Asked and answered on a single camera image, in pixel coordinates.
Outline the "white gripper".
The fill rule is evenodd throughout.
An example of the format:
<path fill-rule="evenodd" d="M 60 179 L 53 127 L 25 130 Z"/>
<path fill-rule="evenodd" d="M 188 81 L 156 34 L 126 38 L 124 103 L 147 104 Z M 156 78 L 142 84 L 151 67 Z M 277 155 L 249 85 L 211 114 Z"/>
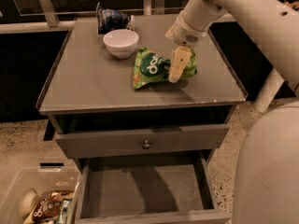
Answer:
<path fill-rule="evenodd" d="M 172 51 L 168 80 L 177 83 L 189 62 L 192 53 L 187 47 L 196 47 L 206 36 L 207 31 L 193 29 L 184 19 L 183 12 L 178 14 L 173 27 L 166 32 L 165 37 L 173 40 L 180 47 Z"/>

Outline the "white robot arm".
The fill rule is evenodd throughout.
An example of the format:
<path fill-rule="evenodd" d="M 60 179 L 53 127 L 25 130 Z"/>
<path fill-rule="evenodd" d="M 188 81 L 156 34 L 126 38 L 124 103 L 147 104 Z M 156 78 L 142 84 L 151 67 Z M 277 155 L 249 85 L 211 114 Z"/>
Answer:
<path fill-rule="evenodd" d="M 278 0 L 189 0 L 166 36 L 195 47 L 230 12 L 293 91 L 299 89 L 299 13 Z M 299 224 L 299 104 L 249 130 L 235 173 L 232 224 Z"/>

